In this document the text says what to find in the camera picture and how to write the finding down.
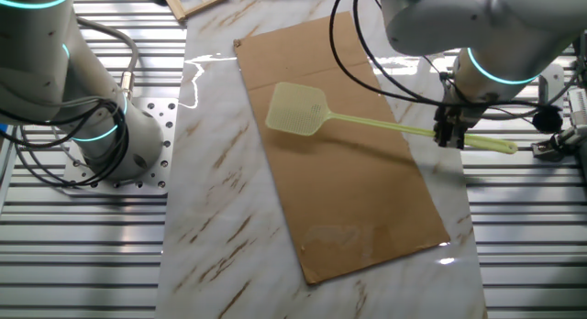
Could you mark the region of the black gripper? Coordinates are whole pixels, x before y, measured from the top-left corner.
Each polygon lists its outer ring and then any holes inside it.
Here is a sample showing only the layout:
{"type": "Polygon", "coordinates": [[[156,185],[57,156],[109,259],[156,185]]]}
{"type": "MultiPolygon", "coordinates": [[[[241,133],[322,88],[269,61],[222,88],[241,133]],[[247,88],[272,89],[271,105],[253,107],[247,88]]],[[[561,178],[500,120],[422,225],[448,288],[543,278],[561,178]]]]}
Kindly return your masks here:
{"type": "Polygon", "coordinates": [[[444,90],[441,106],[435,112],[434,140],[443,148],[464,149],[466,127],[474,127],[481,120],[486,107],[473,107],[479,104],[477,99],[471,99],[449,85],[444,90]]]}

